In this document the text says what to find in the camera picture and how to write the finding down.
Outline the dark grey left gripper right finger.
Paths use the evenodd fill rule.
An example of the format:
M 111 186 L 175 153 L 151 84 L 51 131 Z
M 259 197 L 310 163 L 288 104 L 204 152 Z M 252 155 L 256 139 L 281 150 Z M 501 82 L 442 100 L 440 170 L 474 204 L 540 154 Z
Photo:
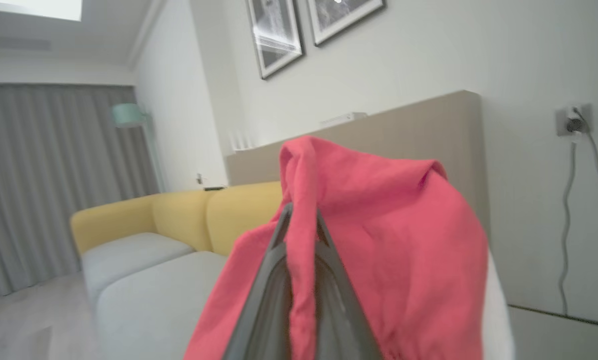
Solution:
M 327 224 L 317 212 L 316 360 L 381 360 L 382 353 Z

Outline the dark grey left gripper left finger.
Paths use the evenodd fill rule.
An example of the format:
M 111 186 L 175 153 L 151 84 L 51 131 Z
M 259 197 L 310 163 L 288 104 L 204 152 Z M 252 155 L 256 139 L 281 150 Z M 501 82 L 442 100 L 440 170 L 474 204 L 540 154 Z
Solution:
M 224 360 L 290 360 L 293 304 L 285 237 L 293 214 L 288 203 L 265 249 L 257 275 L 226 346 Z

